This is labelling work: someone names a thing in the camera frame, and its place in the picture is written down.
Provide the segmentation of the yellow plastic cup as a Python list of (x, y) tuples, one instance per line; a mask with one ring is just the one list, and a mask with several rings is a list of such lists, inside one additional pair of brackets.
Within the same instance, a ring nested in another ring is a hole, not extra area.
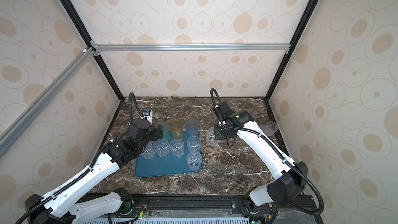
[(170, 132), (175, 139), (183, 139), (183, 121), (173, 119), (169, 122)]

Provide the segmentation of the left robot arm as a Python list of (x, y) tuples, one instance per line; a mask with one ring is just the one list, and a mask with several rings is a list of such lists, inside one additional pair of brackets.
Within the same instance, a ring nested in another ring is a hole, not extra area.
[(137, 159), (151, 141), (162, 138), (162, 127), (155, 128), (151, 115), (139, 108), (134, 92), (129, 93), (129, 115), (136, 109), (139, 119), (130, 117), (126, 131), (100, 148), (91, 163), (56, 189), (39, 196), (33, 194), (25, 201), (26, 213), (16, 222), (30, 224), (82, 224), (112, 213), (128, 214), (134, 208), (131, 195), (124, 189), (93, 200), (79, 203), (95, 185)]

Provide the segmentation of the teal plastic tray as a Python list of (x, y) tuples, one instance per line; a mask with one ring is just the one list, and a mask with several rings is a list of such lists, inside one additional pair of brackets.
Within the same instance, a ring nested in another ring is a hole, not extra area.
[(189, 138), (187, 132), (183, 132), (184, 152), (181, 157), (175, 157), (170, 151), (167, 157), (160, 157), (156, 152), (152, 159), (146, 160), (139, 156), (136, 160), (134, 174), (136, 177), (156, 177), (183, 173), (199, 172), (203, 168), (201, 163), (198, 167), (189, 166), (187, 156), (190, 153), (186, 141)]

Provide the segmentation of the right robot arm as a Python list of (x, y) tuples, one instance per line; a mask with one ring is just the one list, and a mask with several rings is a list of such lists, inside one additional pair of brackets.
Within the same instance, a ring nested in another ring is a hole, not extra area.
[[(288, 203), (298, 210), (313, 216), (324, 211), (324, 200), (316, 186), (308, 179), (308, 167), (304, 162), (295, 162), (278, 148), (261, 130), (258, 123), (246, 110), (233, 111), (226, 101), (222, 101), (217, 90), (211, 88), (210, 98), (213, 104), (218, 124), (214, 125), (217, 140), (226, 140), (233, 145), (236, 138), (245, 141), (259, 156), (271, 173), (272, 182), (258, 186), (245, 195), (245, 205), (251, 213), (257, 212), (263, 205), (286, 206)], [(293, 200), (306, 186), (315, 194), (318, 200), (316, 210), (308, 210)]]

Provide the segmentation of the clear faceted cup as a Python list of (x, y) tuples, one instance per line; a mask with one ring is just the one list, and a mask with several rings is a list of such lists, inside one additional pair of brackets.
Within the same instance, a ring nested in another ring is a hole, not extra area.
[(173, 139), (169, 143), (170, 151), (175, 157), (182, 157), (184, 155), (184, 142), (182, 139)]
[(189, 152), (199, 152), (201, 150), (202, 142), (198, 136), (192, 136), (187, 139), (187, 146)]

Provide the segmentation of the frosted white plastic cup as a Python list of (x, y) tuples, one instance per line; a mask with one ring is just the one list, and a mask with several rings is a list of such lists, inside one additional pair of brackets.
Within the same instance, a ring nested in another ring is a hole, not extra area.
[(272, 130), (270, 129), (270, 127), (268, 125), (262, 124), (262, 125), (260, 125), (260, 129), (266, 136), (272, 135)]

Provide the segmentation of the green textured plastic cup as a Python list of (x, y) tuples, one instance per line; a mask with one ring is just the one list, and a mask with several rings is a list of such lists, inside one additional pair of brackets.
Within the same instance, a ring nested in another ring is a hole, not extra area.
[(162, 138), (165, 140), (169, 140), (170, 139), (170, 128), (167, 122), (161, 122), (158, 124), (158, 127), (162, 128)]

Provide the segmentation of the clear faceted cup back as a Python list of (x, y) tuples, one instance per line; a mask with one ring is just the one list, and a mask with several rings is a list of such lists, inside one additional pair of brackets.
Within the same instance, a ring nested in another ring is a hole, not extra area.
[(184, 155), (184, 142), (182, 139), (173, 139), (169, 143), (170, 151), (175, 157), (182, 157)]

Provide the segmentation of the blue textured plastic cup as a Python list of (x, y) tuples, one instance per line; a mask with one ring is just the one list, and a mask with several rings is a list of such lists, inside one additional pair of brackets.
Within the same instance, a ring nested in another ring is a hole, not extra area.
[(198, 136), (200, 123), (195, 118), (190, 118), (185, 122), (187, 137)]

